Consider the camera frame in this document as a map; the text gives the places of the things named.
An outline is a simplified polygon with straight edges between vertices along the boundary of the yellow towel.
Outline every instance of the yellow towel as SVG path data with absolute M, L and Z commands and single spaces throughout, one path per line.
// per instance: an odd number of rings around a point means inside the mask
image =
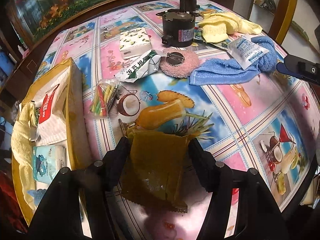
M 35 180 L 32 173 L 32 144 L 30 142 L 30 125 L 35 125 L 34 103 L 27 103 L 16 120 L 12 135 L 11 149 L 14 158 L 19 163 L 20 179 L 24 200 L 32 210 L 35 210 L 35 204 L 31 195 L 27 193 L 30 189 L 35 189 Z
M 228 38 L 227 27 L 224 23 L 207 24 L 202 28 L 202 37 L 206 42 L 217 43 Z
M 228 38 L 227 34 L 236 32 L 259 34 L 262 27 L 256 23 L 242 19 L 232 12 L 208 13 L 198 25 L 202 27 L 202 36 L 206 42 L 217 43 Z
M 262 32 L 262 27 L 259 24 L 242 19 L 242 28 L 239 32 L 244 34 L 259 34 Z

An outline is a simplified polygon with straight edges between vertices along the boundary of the wooden chair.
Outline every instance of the wooden chair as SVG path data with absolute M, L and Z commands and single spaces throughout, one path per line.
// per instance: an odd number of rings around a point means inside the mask
M 278 44 L 282 44 L 297 6 L 298 0 L 279 0 L 275 17 L 269 30 L 269 36 Z

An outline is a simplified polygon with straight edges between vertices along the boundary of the white packaging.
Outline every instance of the white packaging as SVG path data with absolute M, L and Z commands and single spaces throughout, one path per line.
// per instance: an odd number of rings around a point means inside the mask
M 249 67 L 268 52 L 268 49 L 255 44 L 251 41 L 250 36 L 247 35 L 239 37 L 228 44 L 228 53 L 243 69 Z
M 37 135 L 41 139 L 36 146 L 49 145 L 67 139 L 66 119 L 63 108 L 67 97 L 66 84 L 70 68 L 65 69 L 42 87 L 36 94 L 34 102 L 40 108 Z
M 149 35 L 144 27 L 120 33 L 119 45 L 123 59 L 140 56 L 152 49 Z
M 148 50 L 138 57 L 129 67 L 118 72 L 115 77 L 122 82 L 133 83 L 159 69 L 161 56 L 155 50 Z

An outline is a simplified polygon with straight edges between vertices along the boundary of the red cloth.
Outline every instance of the red cloth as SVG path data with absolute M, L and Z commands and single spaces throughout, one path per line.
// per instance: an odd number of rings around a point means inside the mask
M 0 212 L 14 229 L 22 233 L 28 231 L 12 182 L 2 171 L 0 171 Z

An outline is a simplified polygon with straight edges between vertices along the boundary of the white tissue pack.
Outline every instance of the white tissue pack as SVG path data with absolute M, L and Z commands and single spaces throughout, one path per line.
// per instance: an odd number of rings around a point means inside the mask
M 152 49 L 144 27 L 120 33 L 120 52 L 123 59 L 136 57 Z

